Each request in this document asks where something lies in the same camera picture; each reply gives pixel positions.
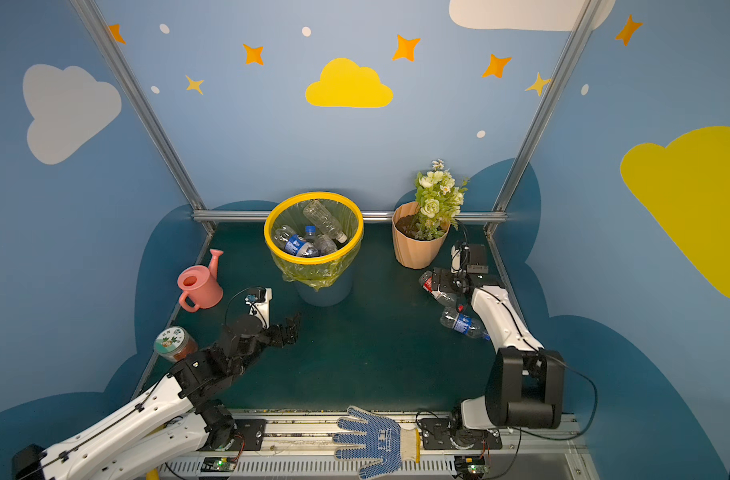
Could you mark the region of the small bottle blue cap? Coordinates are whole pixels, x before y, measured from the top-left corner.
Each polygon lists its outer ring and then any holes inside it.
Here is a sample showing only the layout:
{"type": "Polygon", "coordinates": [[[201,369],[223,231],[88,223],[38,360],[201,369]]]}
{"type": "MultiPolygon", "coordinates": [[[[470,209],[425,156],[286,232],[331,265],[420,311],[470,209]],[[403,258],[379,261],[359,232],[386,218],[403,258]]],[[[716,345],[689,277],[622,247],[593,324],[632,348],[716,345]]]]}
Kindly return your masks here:
{"type": "Polygon", "coordinates": [[[320,249],[319,247],[319,231],[316,226],[314,225],[307,225],[305,227],[305,234],[304,239],[314,246],[316,249],[320,249]]]}

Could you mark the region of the crushed bottle blue label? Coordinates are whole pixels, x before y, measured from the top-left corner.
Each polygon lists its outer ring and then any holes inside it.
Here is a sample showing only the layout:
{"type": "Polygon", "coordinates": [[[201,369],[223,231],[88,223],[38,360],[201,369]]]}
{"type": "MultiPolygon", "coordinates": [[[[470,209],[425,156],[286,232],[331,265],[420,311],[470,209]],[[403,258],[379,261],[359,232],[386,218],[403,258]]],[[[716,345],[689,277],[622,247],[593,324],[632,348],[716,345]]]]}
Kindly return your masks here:
{"type": "Polygon", "coordinates": [[[440,317],[440,323],[453,331],[465,335],[472,339],[490,340],[490,336],[483,322],[454,308],[446,307],[440,317]]]}

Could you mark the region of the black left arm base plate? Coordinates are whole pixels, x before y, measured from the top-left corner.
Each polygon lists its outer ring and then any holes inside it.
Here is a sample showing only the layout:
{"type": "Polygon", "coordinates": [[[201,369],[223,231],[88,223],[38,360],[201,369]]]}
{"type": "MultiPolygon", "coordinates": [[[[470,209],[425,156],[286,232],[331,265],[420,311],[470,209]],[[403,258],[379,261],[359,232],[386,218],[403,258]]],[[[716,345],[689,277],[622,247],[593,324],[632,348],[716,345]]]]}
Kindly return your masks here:
{"type": "Polygon", "coordinates": [[[235,420],[235,444],[242,451],[260,451],[262,448],[267,421],[260,418],[235,420]]]}

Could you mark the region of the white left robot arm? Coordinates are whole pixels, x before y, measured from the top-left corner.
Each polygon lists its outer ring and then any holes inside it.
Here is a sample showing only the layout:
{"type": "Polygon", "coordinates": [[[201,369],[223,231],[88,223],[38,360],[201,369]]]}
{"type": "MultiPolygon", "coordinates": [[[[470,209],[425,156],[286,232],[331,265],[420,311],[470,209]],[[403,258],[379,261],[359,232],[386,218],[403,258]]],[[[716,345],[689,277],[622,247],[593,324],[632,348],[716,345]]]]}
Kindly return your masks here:
{"type": "Polygon", "coordinates": [[[12,459],[15,479],[133,478],[204,446],[236,439],[218,400],[267,348],[297,341],[300,319],[267,326],[243,314],[210,347],[176,362],[152,387],[82,432],[49,447],[29,445],[12,459]]]}

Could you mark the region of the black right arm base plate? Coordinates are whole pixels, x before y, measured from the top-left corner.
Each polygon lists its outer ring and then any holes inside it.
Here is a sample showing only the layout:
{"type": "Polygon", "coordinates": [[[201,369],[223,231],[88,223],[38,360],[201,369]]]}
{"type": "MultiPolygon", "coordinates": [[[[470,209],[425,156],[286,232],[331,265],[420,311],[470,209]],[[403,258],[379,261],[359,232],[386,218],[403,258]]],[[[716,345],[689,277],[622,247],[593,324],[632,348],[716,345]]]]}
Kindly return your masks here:
{"type": "Polygon", "coordinates": [[[500,450],[498,430],[472,430],[456,426],[449,417],[425,417],[416,421],[425,450],[500,450]]]}

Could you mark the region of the clear bottle white cap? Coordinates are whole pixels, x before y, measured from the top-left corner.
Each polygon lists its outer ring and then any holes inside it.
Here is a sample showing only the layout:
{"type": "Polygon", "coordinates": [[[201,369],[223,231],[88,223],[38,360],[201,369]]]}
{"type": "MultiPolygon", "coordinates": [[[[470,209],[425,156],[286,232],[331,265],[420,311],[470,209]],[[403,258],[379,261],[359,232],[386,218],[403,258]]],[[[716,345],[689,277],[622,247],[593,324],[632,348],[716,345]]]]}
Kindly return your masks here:
{"type": "Polygon", "coordinates": [[[335,241],[326,234],[318,234],[314,239],[314,246],[321,256],[331,255],[338,251],[335,241]]]}

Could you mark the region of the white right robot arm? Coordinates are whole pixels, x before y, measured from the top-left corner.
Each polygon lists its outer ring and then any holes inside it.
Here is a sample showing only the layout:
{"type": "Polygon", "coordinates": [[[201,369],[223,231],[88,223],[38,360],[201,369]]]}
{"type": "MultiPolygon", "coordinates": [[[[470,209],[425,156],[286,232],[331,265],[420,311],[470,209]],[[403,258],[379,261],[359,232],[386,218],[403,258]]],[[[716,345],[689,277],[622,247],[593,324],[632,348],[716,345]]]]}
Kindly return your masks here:
{"type": "Polygon", "coordinates": [[[563,359],[531,334],[501,282],[491,275],[435,268],[422,285],[435,298],[452,300],[441,317],[443,325],[485,339],[495,351],[484,393],[454,408],[454,428],[557,428],[563,407],[563,359]]]}

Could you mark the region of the crushed clear bottle red label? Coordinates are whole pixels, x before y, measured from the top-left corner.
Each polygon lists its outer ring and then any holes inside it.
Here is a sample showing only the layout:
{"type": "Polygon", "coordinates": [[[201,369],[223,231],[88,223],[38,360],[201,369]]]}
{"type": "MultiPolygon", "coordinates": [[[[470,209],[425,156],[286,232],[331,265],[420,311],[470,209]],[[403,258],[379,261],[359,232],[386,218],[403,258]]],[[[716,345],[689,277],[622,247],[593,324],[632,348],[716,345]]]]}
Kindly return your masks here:
{"type": "Polygon", "coordinates": [[[444,307],[455,309],[458,296],[452,285],[452,275],[444,269],[433,269],[423,272],[419,285],[444,307]]]}

